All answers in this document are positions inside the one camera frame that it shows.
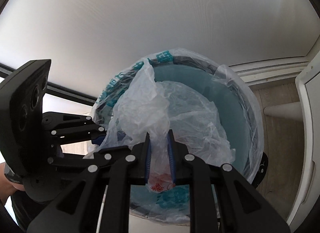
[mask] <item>red printed logo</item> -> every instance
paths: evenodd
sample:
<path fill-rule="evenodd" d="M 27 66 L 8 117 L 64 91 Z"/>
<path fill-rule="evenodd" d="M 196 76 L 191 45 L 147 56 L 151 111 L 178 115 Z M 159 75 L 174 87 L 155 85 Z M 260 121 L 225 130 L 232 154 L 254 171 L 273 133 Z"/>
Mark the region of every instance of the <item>red printed logo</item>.
<path fill-rule="evenodd" d="M 151 190 L 161 192 L 161 191 L 163 191 L 163 187 L 160 186 L 159 183 L 156 183 L 156 185 L 151 186 Z"/>

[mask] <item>crumpled plastic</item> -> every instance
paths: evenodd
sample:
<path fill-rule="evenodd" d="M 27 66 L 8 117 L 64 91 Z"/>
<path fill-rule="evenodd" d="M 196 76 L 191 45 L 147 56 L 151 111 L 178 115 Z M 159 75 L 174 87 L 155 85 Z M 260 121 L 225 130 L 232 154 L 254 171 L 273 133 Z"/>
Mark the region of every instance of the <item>crumpled plastic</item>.
<path fill-rule="evenodd" d="M 182 83 L 154 79 L 153 67 L 144 60 L 114 105 L 106 137 L 96 151 L 122 145 L 132 149 L 149 133 L 152 158 L 147 187 L 155 192 L 174 187 L 167 152 L 169 128 L 177 142 L 186 144 L 190 153 L 206 163 L 232 163 L 235 150 L 230 149 L 214 102 Z"/>
<path fill-rule="evenodd" d="M 185 144 L 189 153 L 207 164 L 232 164 L 236 150 L 230 149 L 214 102 L 179 82 L 163 81 L 157 84 L 164 88 L 164 97 L 170 103 L 168 111 L 174 139 Z"/>
<path fill-rule="evenodd" d="M 92 108 L 92 120 L 108 129 L 115 104 L 129 88 L 144 60 L 153 66 L 156 81 L 181 82 L 215 103 L 231 148 L 236 148 L 233 166 L 251 183 L 264 146 L 259 103 L 249 87 L 228 66 L 219 65 L 200 54 L 176 48 L 141 58 L 110 80 Z M 118 133 L 117 136 L 121 141 L 124 134 Z M 89 144 L 88 152 L 98 147 Z M 188 186 L 175 186 L 155 194 L 145 186 L 132 185 L 130 211 L 160 223 L 187 223 L 190 218 Z"/>

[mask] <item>person's arm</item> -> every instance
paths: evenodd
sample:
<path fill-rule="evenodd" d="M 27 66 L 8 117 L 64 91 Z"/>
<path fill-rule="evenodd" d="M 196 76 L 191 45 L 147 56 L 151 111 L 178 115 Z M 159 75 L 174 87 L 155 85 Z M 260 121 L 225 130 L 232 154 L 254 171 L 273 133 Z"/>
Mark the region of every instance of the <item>person's arm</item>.
<path fill-rule="evenodd" d="M 4 207 L 9 196 L 15 193 L 17 188 L 23 190 L 23 186 L 8 181 L 4 176 L 4 165 L 5 163 L 0 164 L 0 232 L 23 233 Z"/>
<path fill-rule="evenodd" d="M 9 196 L 15 193 L 18 189 L 24 190 L 22 185 L 8 181 L 4 176 L 4 166 L 5 163 L 0 164 L 0 200 L 3 205 L 6 204 Z"/>

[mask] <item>teal trash can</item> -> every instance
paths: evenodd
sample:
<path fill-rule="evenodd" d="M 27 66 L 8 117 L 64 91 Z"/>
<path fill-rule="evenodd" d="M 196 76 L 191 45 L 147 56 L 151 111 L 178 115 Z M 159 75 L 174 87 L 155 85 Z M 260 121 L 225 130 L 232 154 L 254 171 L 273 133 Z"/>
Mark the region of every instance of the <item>teal trash can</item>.
<path fill-rule="evenodd" d="M 232 165 L 250 183 L 258 171 L 264 138 L 261 110 L 249 87 L 228 67 L 185 49 L 173 49 L 145 57 L 154 68 L 155 81 L 175 81 L 196 90 L 215 103 L 230 148 L 236 149 Z M 92 110 L 93 120 L 106 129 L 112 107 L 129 87 L 144 58 L 115 76 Z M 161 193 L 132 186 L 132 214 L 167 224 L 190 220 L 189 188 L 176 186 Z"/>

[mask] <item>silver screw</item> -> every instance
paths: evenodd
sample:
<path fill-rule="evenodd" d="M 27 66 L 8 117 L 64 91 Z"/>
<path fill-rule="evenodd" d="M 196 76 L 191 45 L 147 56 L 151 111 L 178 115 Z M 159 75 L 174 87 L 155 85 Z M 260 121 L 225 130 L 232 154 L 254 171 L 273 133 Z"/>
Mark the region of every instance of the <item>silver screw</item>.
<path fill-rule="evenodd" d="M 125 157 L 125 160 L 127 162 L 133 162 L 136 159 L 136 157 L 134 155 L 128 155 Z"/>
<path fill-rule="evenodd" d="M 191 154 L 187 154 L 187 155 L 184 156 L 184 159 L 186 161 L 193 161 L 195 159 L 195 156 L 191 155 Z"/>
<path fill-rule="evenodd" d="M 88 171 L 89 172 L 96 172 L 98 170 L 98 166 L 96 166 L 95 164 L 91 164 L 89 167 L 88 167 Z"/>
<path fill-rule="evenodd" d="M 111 160 L 111 154 L 105 154 L 104 158 L 108 161 Z"/>
<path fill-rule="evenodd" d="M 222 165 L 222 169 L 226 172 L 229 172 L 232 170 L 232 166 L 231 166 L 231 164 L 224 164 L 224 165 Z"/>
<path fill-rule="evenodd" d="M 52 157 L 49 157 L 49 158 L 47 159 L 47 161 L 48 161 L 48 164 L 52 164 L 52 163 L 53 163 L 53 158 L 52 158 Z"/>

